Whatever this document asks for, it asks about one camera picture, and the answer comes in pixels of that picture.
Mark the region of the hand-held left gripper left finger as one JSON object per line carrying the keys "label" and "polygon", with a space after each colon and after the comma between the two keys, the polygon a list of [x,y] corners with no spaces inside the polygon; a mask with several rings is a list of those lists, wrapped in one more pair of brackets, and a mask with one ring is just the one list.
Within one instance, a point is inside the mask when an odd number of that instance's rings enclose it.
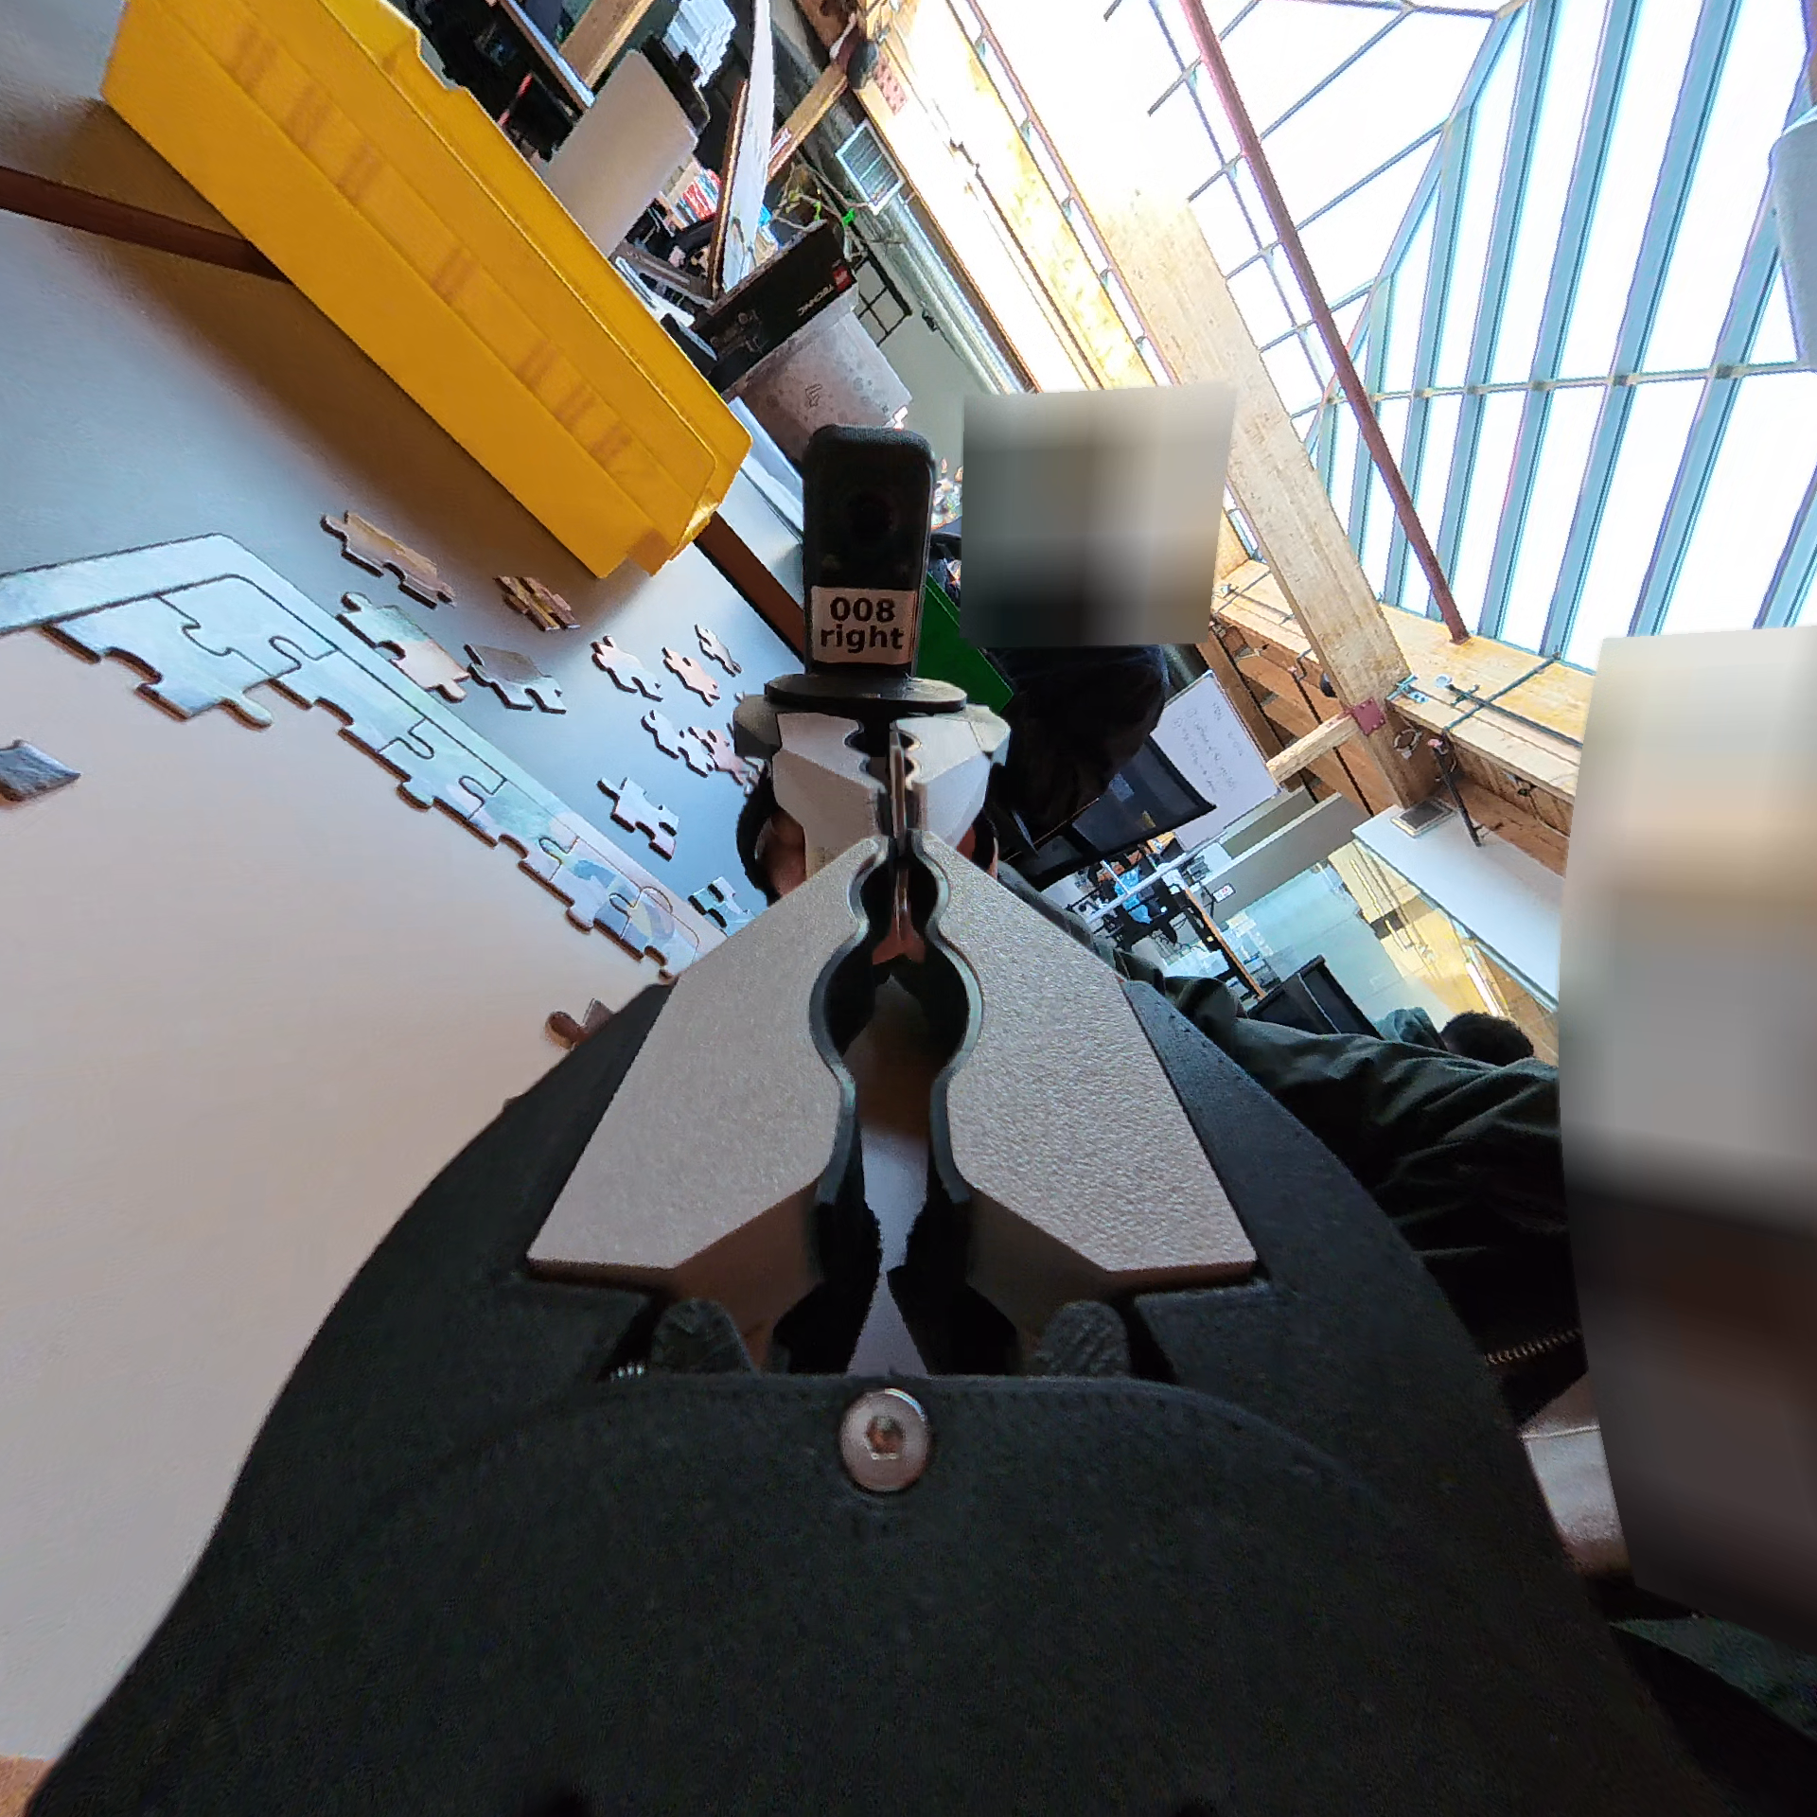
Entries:
{"label": "hand-held left gripper left finger", "polygon": [[829,1036],[837,964],[886,856],[864,839],[696,960],[530,1247],[550,1273],[724,1306],[761,1340],[815,1286],[812,1207],[840,1183],[854,1085]]}

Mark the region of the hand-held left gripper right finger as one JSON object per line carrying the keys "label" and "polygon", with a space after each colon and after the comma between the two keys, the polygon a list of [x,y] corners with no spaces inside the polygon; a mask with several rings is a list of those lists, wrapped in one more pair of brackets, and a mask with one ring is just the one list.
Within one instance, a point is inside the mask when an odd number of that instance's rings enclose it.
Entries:
{"label": "hand-held left gripper right finger", "polygon": [[941,1080],[968,1284],[1036,1337],[1073,1301],[1243,1280],[1256,1248],[1123,979],[941,839],[912,840],[968,1018]]}

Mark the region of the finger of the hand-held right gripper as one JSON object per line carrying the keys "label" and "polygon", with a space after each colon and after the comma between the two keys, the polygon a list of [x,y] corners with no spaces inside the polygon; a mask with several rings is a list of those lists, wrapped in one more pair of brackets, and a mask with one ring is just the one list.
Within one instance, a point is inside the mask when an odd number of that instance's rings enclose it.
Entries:
{"label": "finger of the hand-held right gripper", "polygon": [[778,715],[774,797],[803,831],[807,867],[826,867],[854,842],[886,839],[886,789],[852,744],[864,727],[846,715]]}
{"label": "finger of the hand-held right gripper", "polygon": [[904,720],[908,825],[960,846],[982,813],[1010,727],[991,711]]}

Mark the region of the green brown jigsaw piece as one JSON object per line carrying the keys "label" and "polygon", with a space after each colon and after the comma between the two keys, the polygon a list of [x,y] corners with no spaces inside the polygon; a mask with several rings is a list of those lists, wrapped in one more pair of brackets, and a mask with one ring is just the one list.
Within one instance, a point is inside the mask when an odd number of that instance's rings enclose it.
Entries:
{"label": "green brown jigsaw piece", "polygon": [[875,778],[883,784],[884,829],[888,833],[888,920],[880,942],[873,948],[873,964],[886,967],[893,960],[918,962],[926,955],[926,943],[912,919],[910,877],[912,833],[918,828],[917,804],[910,791],[910,751],[903,731],[888,724],[883,744],[871,760]]}

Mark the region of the partly assembled jigsaw puzzle board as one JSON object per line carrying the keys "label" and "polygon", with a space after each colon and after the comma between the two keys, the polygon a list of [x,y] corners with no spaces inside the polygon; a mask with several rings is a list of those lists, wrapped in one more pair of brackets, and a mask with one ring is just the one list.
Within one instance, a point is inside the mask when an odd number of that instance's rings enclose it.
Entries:
{"label": "partly assembled jigsaw puzzle board", "polygon": [[561,804],[223,537],[5,578],[5,1754],[60,1752],[397,1215],[655,964]]}

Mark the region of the puzzle pieces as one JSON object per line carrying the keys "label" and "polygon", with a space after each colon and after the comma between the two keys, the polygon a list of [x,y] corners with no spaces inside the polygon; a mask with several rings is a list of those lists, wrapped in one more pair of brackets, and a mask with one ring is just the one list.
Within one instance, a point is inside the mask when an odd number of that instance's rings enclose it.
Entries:
{"label": "puzzle pieces", "polygon": [[[425,608],[452,603],[452,586],[439,578],[435,563],[364,516],[356,510],[325,514],[320,529],[337,539],[342,555],[367,574],[397,580],[408,598]],[[539,578],[498,578],[494,586],[502,600],[540,632],[557,634],[579,625],[567,600]],[[468,686],[475,682],[511,711],[558,715],[566,707],[557,680],[527,653],[475,644],[453,653],[404,610],[374,603],[364,593],[343,593],[337,617],[367,645],[390,655],[408,680],[414,680],[423,691],[439,695],[447,703],[460,703]],[[716,674],[736,675],[738,663],[706,625],[696,625],[696,644],[698,653],[666,650],[664,668],[671,680],[714,706],[720,700]],[[664,712],[664,686],[639,655],[608,634],[592,641],[588,655],[619,695],[645,703],[639,724],[659,753],[684,762],[698,776],[724,774],[739,789],[750,789],[752,773],[734,755],[730,737],[704,724],[675,724]]]}

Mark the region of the yellow plastic bin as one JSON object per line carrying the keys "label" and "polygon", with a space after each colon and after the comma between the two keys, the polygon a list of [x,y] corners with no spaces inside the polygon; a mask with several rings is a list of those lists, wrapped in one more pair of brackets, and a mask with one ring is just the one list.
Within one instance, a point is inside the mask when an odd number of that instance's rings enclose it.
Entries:
{"label": "yellow plastic bin", "polygon": [[382,2],[130,2],[106,101],[597,578],[752,446],[633,283]]}

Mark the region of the person's right hand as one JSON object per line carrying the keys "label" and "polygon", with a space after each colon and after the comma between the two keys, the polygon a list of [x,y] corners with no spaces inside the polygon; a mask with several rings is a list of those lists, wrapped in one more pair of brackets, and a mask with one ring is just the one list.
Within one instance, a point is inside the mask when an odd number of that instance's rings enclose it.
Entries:
{"label": "person's right hand", "polygon": [[742,870],[766,902],[776,902],[807,883],[803,828],[778,806],[769,774],[744,797],[736,842]]}

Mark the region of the green box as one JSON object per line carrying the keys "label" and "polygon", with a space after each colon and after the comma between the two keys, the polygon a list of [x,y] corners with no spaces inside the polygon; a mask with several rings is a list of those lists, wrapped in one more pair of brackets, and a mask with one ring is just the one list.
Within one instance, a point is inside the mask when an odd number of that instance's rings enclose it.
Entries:
{"label": "green box", "polygon": [[950,682],[965,690],[968,700],[994,712],[1013,696],[1005,675],[962,634],[957,604],[932,574],[924,580],[921,593],[917,674]]}

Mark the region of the black printed carton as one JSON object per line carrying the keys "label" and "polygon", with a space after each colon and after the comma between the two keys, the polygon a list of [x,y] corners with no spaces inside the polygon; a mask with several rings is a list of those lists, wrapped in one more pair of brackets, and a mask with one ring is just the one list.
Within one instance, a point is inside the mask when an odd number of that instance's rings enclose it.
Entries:
{"label": "black printed carton", "polygon": [[696,315],[694,332],[714,350],[707,382],[727,397],[763,357],[829,310],[854,272],[839,220],[823,220],[752,271]]}

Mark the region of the whiteboard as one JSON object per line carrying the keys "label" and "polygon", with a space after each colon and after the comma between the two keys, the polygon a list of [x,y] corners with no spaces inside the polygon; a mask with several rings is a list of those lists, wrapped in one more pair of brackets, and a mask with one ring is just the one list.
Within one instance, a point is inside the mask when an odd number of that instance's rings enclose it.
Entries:
{"label": "whiteboard", "polygon": [[1225,822],[1278,793],[1259,747],[1210,672],[1169,696],[1153,743]]}

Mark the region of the wooden pillar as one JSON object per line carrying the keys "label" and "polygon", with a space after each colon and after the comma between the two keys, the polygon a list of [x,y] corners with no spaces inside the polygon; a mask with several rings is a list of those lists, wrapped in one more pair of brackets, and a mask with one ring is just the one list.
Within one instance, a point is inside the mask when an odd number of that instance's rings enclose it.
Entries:
{"label": "wooden pillar", "polygon": [[1312,653],[1343,700],[1383,700],[1405,655],[1194,214],[1119,169],[1084,186],[1172,376],[1235,385],[1227,483]]}

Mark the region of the pale grey chair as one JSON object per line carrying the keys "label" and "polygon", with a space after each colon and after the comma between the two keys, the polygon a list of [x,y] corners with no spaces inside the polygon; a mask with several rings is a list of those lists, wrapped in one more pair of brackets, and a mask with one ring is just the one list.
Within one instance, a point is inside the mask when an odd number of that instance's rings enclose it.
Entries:
{"label": "pale grey chair", "polygon": [[550,159],[546,181],[609,257],[707,126],[707,102],[661,41],[633,49]]}

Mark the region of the red metal pipe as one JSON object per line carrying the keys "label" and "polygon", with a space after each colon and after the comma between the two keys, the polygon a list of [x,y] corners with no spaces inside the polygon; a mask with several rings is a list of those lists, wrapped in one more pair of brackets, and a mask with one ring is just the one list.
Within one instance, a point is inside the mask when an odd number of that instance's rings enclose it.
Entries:
{"label": "red metal pipe", "polygon": [[1432,603],[1437,604],[1442,624],[1446,624],[1454,644],[1465,644],[1468,641],[1468,628],[1453,600],[1453,589],[1446,580],[1442,560],[1437,557],[1437,549],[1430,537],[1426,533],[1421,514],[1414,503],[1414,494],[1406,482],[1403,479],[1403,471],[1392,456],[1392,446],[1387,439],[1381,423],[1377,422],[1374,404],[1369,400],[1368,388],[1363,385],[1361,376],[1355,368],[1349,346],[1344,337],[1337,332],[1334,310],[1329,307],[1322,281],[1316,277],[1310,257],[1305,255],[1304,238],[1296,232],[1295,217],[1284,200],[1277,172],[1266,161],[1259,129],[1253,123],[1251,113],[1247,109],[1247,102],[1240,97],[1240,88],[1232,66],[1223,55],[1223,46],[1214,34],[1210,16],[1201,2],[1183,2],[1179,7],[1192,30],[1196,52],[1203,66],[1208,69],[1218,102],[1223,105],[1223,115],[1230,121],[1240,155],[1251,169],[1251,177],[1265,202],[1266,217],[1273,227],[1277,241],[1305,299],[1310,324],[1317,329],[1319,341],[1329,356],[1337,390],[1349,404],[1358,438],[1365,444],[1369,463],[1374,464],[1374,471],[1380,475],[1387,494],[1390,498],[1397,529],[1403,531],[1412,555],[1418,557],[1421,561],[1421,570],[1427,580],[1427,592]]}

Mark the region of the light grey table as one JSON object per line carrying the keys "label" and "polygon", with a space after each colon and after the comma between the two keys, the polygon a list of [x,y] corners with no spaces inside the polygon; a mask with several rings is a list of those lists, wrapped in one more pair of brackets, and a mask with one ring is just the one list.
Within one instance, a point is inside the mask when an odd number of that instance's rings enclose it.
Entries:
{"label": "light grey table", "polygon": [[234,227],[102,102],[124,2],[3,2],[3,163],[158,216]]}

